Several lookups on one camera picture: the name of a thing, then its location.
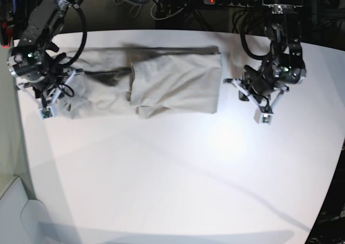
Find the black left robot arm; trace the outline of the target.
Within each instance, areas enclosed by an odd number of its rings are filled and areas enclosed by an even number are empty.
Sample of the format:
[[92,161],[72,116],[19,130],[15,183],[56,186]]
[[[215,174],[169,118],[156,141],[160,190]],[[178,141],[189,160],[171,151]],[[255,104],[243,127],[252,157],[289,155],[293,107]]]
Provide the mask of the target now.
[[240,40],[245,53],[252,59],[261,61],[254,69],[244,67],[239,81],[246,93],[239,93],[239,99],[248,101],[252,96],[258,102],[269,100],[275,90],[287,91],[288,84],[300,83],[307,74],[301,46],[300,21],[297,8],[303,0],[261,0],[264,33],[270,40],[270,50],[265,55],[252,53],[246,35],[258,25],[259,20],[246,15],[240,27]]

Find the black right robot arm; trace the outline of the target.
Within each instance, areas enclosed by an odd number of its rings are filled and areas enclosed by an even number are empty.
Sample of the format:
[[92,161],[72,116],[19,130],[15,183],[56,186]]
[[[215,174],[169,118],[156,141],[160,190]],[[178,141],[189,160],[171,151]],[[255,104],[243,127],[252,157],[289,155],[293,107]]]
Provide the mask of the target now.
[[[34,90],[34,99],[40,100],[43,109],[52,103],[52,95],[74,97],[67,77],[70,74],[68,69],[72,68],[86,45],[87,23],[81,9],[83,1],[42,0],[31,11],[17,46],[9,51],[7,65],[10,74],[26,80]],[[58,53],[59,47],[52,41],[62,31],[69,8],[77,12],[82,27],[80,46],[71,59],[66,58],[66,53]],[[57,55],[51,57],[47,51]]]

